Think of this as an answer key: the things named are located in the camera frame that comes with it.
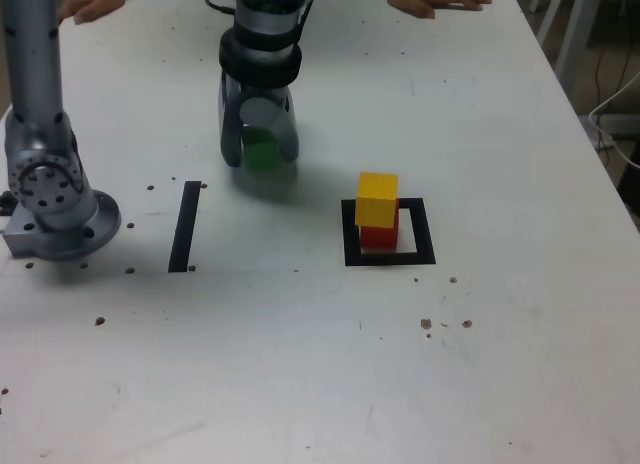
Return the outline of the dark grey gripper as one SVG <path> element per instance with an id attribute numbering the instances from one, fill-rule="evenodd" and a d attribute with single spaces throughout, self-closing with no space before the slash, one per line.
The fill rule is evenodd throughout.
<path id="1" fill-rule="evenodd" d="M 287 86 L 264 88 L 238 83 L 226 72 L 219 85 L 220 151 L 237 168 L 253 161 L 293 162 L 299 156 L 293 99 Z"/>

